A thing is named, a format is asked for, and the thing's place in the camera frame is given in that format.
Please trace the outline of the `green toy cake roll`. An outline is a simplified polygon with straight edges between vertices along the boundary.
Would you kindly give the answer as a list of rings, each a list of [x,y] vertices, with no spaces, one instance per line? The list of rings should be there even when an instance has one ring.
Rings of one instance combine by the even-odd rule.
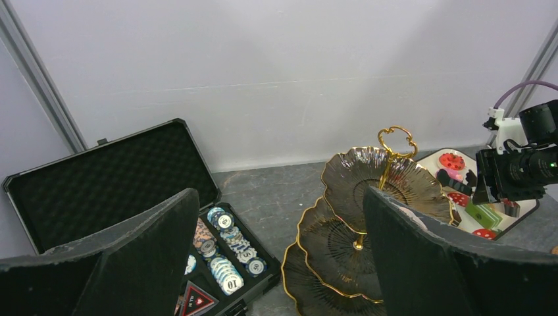
[[[469,202],[465,207],[465,211],[483,228],[494,229],[503,220],[502,216],[497,212],[494,204],[473,204]]]

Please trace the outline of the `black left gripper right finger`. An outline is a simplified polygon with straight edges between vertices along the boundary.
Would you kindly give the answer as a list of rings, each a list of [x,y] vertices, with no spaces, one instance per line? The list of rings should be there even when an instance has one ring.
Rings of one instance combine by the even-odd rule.
[[[556,315],[557,256],[487,240],[375,187],[363,211],[388,315]]]

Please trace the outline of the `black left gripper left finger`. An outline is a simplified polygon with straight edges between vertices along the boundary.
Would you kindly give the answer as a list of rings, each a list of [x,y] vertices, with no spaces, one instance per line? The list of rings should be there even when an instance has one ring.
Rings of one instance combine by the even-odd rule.
[[[173,315],[199,196],[188,188],[41,255],[1,260],[2,315]]]

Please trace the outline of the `pink frosted toy donut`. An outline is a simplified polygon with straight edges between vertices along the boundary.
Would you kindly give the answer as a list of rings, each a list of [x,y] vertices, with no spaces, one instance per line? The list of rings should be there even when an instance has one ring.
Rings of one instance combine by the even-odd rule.
[[[450,177],[450,179],[452,180],[456,180],[459,182],[462,182],[464,180],[464,176],[459,171],[453,169],[447,169],[447,168],[438,169],[436,171],[435,177],[439,178],[443,173],[446,173],[448,177]]]

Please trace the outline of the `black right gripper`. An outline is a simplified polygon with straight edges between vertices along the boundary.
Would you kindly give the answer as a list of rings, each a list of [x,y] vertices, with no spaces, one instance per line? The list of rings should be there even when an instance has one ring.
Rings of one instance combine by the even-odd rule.
[[[472,196],[476,205],[540,199],[546,186],[557,183],[556,146],[502,154],[483,149],[476,153],[476,164],[477,176],[469,169],[466,184],[450,177],[444,169],[437,171],[436,179],[442,187]]]

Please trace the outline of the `red strawberry toy tart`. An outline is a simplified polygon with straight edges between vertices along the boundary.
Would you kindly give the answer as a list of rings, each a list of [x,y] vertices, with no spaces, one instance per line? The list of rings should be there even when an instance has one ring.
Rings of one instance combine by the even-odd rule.
[[[461,171],[466,167],[463,157],[452,152],[441,154],[438,157],[438,165],[441,168],[451,169],[453,171]]]

